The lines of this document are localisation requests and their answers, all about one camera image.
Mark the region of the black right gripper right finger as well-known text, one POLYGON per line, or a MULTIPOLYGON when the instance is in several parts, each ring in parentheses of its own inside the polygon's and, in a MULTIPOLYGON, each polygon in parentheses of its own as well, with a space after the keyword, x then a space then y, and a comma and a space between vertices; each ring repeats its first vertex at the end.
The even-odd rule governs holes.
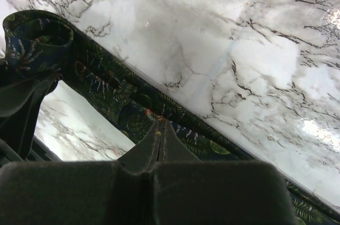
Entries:
POLYGON ((166 122, 158 151, 158 223, 202 224, 202 163, 166 122))

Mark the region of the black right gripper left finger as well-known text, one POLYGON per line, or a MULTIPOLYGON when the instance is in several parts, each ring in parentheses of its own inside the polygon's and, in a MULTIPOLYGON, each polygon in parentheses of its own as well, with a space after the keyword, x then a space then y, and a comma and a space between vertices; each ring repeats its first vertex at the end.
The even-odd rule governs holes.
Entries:
POLYGON ((133 175, 133 224, 155 224, 152 213, 153 193, 151 172, 159 158, 162 123, 154 122, 144 138, 118 159, 133 175))

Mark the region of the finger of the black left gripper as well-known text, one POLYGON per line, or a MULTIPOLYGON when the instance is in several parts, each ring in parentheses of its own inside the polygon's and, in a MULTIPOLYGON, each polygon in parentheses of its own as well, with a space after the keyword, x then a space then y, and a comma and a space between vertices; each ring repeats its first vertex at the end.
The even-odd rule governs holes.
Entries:
POLYGON ((56 86, 53 71, 14 79, 1 63, 1 160, 27 159, 41 103, 56 86))

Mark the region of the dark floral patterned necktie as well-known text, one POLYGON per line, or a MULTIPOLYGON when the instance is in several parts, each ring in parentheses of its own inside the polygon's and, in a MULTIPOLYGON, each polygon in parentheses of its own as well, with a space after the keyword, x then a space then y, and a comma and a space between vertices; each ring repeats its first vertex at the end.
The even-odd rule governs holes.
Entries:
MULTIPOLYGON (((134 74, 68 20, 42 10, 3 20, 14 79, 53 71, 138 144, 169 122, 202 163, 202 224, 339 224, 339 215, 134 74)), ((1 224, 133 224, 133 175, 115 161, 1 160, 1 224)), ((158 223, 158 161, 151 172, 158 223)))

